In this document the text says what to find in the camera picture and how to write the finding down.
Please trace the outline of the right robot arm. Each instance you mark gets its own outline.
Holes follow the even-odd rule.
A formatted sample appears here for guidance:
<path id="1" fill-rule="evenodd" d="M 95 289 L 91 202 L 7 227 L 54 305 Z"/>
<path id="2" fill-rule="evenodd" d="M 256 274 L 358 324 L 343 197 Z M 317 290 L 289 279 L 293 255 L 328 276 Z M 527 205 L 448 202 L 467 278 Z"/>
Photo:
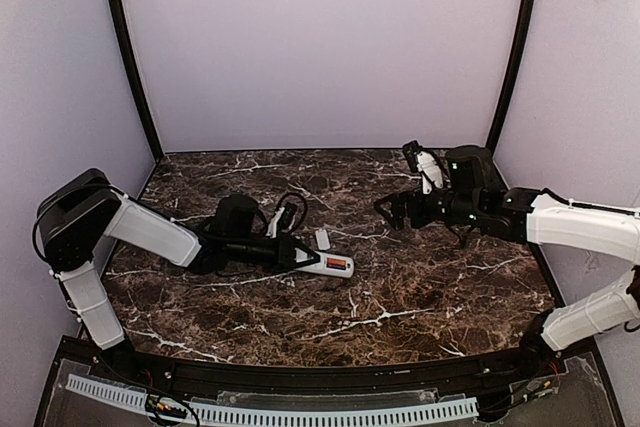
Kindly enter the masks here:
<path id="1" fill-rule="evenodd" d="M 564 198 L 549 188 L 508 188 L 492 153 L 463 145 L 438 155 L 416 141 L 402 153 L 422 184 L 391 193 L 374 208 L 389 225 L 420 229 L 439 222 L 518 244 L 566 247 L 629 263 L 618 280 L 567 306 L 537 315 L 520 341 L 549 355 L 639 317 L 639 211 Z"/>

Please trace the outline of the white remote control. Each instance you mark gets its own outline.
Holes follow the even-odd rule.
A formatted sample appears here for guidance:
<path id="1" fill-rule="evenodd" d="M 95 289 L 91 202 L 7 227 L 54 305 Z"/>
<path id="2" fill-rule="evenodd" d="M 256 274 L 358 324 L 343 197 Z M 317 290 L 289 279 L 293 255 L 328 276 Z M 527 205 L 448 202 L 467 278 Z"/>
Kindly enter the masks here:
<path id="1" fill-rule="evenodd" d="M 297 271 L 314 275 L 349 279 L 354 274 L 354 261 L 350 257 L 327 252 L 314 251 L 312 254 L 296 250 Z"/>

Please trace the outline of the black front table rail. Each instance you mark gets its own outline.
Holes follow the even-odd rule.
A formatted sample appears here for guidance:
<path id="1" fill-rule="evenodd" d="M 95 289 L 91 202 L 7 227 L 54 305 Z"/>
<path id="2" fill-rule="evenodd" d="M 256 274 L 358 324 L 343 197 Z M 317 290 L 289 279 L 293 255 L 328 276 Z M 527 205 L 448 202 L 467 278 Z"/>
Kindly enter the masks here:
<path id="1" fill-rule="evenodd" d="M 594 343 L 582 341 L 539 372 L 521 372 L 516 349 L 463 357 L 378 367 L 260 367 L 184 360 L 122 349 L 103 354 L 93 344 L 65 337 L 48 379 L 68 363 L 81 372 L 110 380 L 131 380 L 180 399 L 213 399 L 223 391 L 261 394 L 340 395 L 434 390 L 441 395 L 505 395 L 525 380 L 549 378 L 561 389 L 580 384 L 604 387 Z"/>

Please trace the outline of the black frame post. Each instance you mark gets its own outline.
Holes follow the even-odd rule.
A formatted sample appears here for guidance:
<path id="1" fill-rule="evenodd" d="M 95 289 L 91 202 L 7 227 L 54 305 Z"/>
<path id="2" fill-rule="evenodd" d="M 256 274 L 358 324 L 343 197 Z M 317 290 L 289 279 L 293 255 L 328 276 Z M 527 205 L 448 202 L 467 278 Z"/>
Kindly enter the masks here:
<path id="1" fill-rule="evenodd" d="M 152 118 L 151 109 L 143 87 L 139 66 L 134 52 L 131 35 L 125 14 L 123 0 L 107 0 L 111 14 L 112 24 L 120 52 L 120 57 L 125 70 L 129 89 L 134 101 L 134 106 L 140 121 L 146 143 L 155 163 L 164 157 L 159 134 Z"/>
<path id="2" fill-rule="evenodd" d="M 497 150 L 509 112 L 509 107 L 515 90 L 520 65 L 524 55 L 534 3 L 535 0 L 520 0 L 519 2 L 518 15 L 514 28 L 509 57 L 505 68 L 505 74 L 489 133 L 485 142 L 485 147 L 488 148 L 492 154 L 494 154 Z"/>

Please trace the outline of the right black frame post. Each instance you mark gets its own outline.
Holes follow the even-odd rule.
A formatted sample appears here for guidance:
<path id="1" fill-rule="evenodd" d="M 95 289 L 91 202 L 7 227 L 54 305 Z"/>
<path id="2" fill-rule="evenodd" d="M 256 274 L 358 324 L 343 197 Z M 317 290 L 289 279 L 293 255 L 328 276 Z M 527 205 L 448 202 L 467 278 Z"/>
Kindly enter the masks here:
<path id="1" fill-rule="evenodd" d="M 505 68 L 505 74 L 489 133 L 485 142 L 485 147 L 488 148 L 492 154 L 494 154 L 497 150 L 509 112 L 509 107 L 515 90 L 520 65 L 524 55 L 534 3 L 535 0 L 520 0 L 519 2 L 518 15 L 514 28 L 509 57 Z"/>

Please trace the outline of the orange battery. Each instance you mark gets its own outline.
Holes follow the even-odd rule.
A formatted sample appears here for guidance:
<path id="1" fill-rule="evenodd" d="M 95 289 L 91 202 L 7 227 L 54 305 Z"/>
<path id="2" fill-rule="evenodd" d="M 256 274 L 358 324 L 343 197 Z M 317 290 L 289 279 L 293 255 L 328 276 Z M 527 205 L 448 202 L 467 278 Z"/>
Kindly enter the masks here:
<path id="1" fill-rule="evenodd" d="M 326 265 L 328 268 L 337 270 L 346 270 L 348 268 L 347 262 L 345 260 L 337 258 L 328 258 L 326 261 Z"/>

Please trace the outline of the white battery cover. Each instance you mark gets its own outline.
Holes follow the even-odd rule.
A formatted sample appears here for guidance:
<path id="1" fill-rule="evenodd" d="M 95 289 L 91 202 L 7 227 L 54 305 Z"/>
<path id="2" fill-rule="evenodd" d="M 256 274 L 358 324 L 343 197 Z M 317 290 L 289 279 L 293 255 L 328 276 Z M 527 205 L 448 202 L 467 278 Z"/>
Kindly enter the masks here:
<path id="1" fill-rule="evenodd" d="M 328 251 L 331 249 L 331 243 L 326 229 L 317 229 L 314 234 L 316 239 L 316 246 L 320 251 Z"/>

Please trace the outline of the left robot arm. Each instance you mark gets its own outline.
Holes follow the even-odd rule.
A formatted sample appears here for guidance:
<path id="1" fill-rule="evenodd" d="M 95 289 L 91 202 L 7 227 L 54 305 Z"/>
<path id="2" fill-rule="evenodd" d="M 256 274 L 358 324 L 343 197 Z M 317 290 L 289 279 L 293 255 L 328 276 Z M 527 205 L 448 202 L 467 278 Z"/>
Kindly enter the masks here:
<path id="1" fill-rule="evenodd" d="M 38 207 L 31 241 L 71 308 L 101 350 L 127 336 L 97 272 L 94 251 L 109 238 L 158 256 L 195 275 L 223 271 L 231 262 L 274 273 L 319 274 L 322 255 L 267 220 L 243 194 L 223 198 L 197 228 L 151 209 L 113 186 L 95 168 L 61 187 Z"/>

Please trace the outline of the left black frame post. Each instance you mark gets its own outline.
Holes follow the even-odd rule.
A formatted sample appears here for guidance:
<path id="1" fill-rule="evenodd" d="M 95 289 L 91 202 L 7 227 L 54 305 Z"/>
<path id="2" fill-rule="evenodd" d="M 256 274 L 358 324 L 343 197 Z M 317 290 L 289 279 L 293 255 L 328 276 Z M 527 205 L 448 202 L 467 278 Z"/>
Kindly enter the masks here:
<path id="1" fill-rule="evenodd" d="M 164 157 L 159 134 L 152 118 L 151 109 L 143 87 L 139 66 L 134 52 L 131 35 L 125 14 L 123 0 L 107 0 L 111 14 L 112 24 L 120 52 L 120 57 L 125 70 L 129 89 L 134 101 L 134 106 L 140 121 L 146 143 L 155 163 Z"/>

